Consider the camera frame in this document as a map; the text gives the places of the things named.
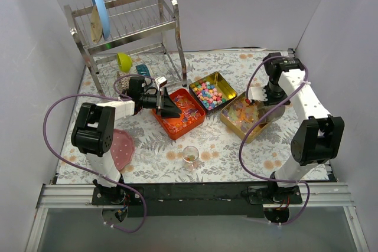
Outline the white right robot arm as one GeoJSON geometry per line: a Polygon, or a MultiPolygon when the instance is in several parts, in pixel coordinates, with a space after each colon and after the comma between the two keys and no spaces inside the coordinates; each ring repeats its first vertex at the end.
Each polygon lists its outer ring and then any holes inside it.
{"type": "Polygon", "coordinates": [[[270,53],[263,61],[268,75],[268,83],[263,88],[263,111],[290,102],[299,122],[290,144],[291,155],[271,175],[276,183],[267,188],[268,198],[278,204],[288,197],[288,188],[319,164],[337,156],[345,123],[342,117],[333,116],[321,104],[308,81],[308,71],[299,59],[270,53]]]}

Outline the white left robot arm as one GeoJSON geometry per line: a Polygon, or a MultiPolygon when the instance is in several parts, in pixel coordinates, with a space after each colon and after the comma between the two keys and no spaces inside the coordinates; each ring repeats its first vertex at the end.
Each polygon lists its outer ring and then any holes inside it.
{"type": "Polygon", "coordinates": [[[180,108],[168,94],[165,77],[150,79],[148,87],[142,76],[130,76],[125,94],[106,103],[83,103],[80,107],[71,144],[89,160],[98,176],[94,184],[105,188],[106,199],[114,205],[126,197],[125,189],[118,185],[121,173],[110,153],[116,120],[136,115],[142,109],[153,109],[163,119],[179,118],[180,108]]]}

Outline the metal scoop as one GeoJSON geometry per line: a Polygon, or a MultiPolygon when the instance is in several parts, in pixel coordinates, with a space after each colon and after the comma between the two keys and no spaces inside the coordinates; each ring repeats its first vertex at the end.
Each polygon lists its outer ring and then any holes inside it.
{"type": "Polygon", "coordinates": [[[256,107],[258,112],[258,124],[274,122],[280,119],[284,115],[286,109],[285,105],[265,106],[264,102],[257,102],[256,107]]]}

